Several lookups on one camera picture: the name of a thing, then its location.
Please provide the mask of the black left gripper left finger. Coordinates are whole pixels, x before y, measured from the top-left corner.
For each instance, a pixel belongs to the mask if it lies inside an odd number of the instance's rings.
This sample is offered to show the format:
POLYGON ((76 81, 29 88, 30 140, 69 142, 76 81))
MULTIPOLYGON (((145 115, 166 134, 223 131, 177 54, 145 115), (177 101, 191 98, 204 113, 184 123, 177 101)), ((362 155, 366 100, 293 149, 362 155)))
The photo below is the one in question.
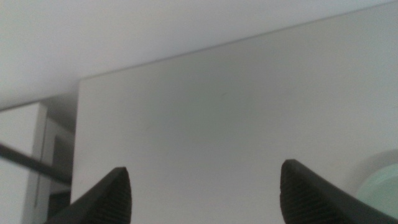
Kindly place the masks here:
POLYGON ((125 167, 117 167, 46 223, 130 224, 131 215, 132 193, 129 173, 125 167))

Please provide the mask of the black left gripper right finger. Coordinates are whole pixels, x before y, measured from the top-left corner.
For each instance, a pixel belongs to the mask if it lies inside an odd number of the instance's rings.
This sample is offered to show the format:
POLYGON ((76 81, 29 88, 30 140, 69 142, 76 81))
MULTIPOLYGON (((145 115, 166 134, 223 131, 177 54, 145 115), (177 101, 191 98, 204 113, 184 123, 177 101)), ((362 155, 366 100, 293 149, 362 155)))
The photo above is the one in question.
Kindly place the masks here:
POLYGON ((355 199, 295 159, 281 167, 280 209, 289 224, 397 224, 397 219, 355 199))

